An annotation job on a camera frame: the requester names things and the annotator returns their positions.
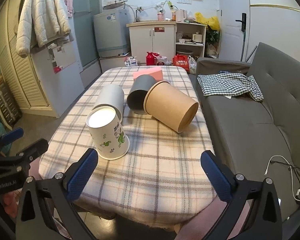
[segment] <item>table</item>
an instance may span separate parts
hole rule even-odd
[[[152,227],[166,227],[190,219],[216,197],[200,165],[201,153],[213,148],[200,107],[180,134],[152,116],[134,114],[128,108],[126,98],[133,72],[145,68],[122,67],[103,73],[58,127],[41,158],[39,174],[48,179],[65,172],[87,148],[95,148],[85,125],[86,116],[101,89],[117,84],[125,94],[122,126],[130,139],[130,149],[115,161],[99,157],[76,204],[88,211],[98,207]],[[184,69],[162,66],[162,71],[164,80],[198,101]]]

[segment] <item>red thermos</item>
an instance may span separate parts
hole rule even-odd
[[[152,52],[147,52],[148,55],[146,56],[146,64],[147,66],[156,66],[157,65],[157,58],[153,55]]]

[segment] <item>jacket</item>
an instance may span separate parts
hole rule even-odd
[[[64,0],[25,0],[18,25],[17,54],[30,54],[32,22],[39,47],[51,38],[71,33],[68,11]]]

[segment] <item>plaid tablecloth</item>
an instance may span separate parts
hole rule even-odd
[[[95,148],[85,125],[101,89],[110,83],[122,87],[125,99],[133,72],[148,67],[122,67],[106,71],[85,92],[53,135],[42,156],[39,174],[52,178],[77,162],[87,148]],[[164,80],[198,101],[186,71],[162,66]],[[188,128],[176,133],[150,115],[133,113],[124,105],[122,126],[130,139],[128,153],[115,161],[99,157],[98,166],[78,204],[116,212],[153,227],[181,223],[207,207],[216,193],[200,165],[204,150],[212,150],[199,107]]]

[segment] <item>pink box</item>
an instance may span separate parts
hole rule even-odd
[[[162,69],[161,67],[152,67],[144,70],[140,70],[133,73],[133,80],[136,80],[138,76],[150,75],[153,76],[155,80],[163,81]]]

